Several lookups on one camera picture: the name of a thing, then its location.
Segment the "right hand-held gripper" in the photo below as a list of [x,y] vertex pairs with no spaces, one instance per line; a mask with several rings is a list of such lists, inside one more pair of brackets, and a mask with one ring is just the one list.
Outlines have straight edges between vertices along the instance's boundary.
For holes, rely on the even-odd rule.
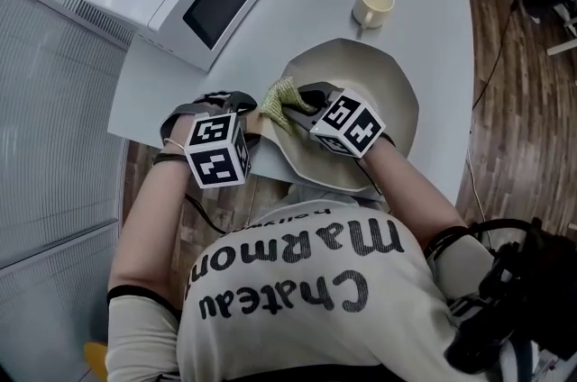
[[300,86],[298,92],[313,111],[283,105],[283,113],[335,154],[360,159],[379,137],[386,135],[385,123],[351,88],[323,81]]

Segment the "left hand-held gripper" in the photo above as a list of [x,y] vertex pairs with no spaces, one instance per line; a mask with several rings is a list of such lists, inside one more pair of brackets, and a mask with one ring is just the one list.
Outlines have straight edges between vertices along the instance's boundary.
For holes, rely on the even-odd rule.
[[[242,185],[250,169],[248,147],[261,140],[259,133],[244,131],[243,115],[256,108],[253,97],[241,91],[205,94],[177,106],[161,125],[160,137],[182,152],[200,188]],[[192,123],[177,141],[171,134],[183,117]]]

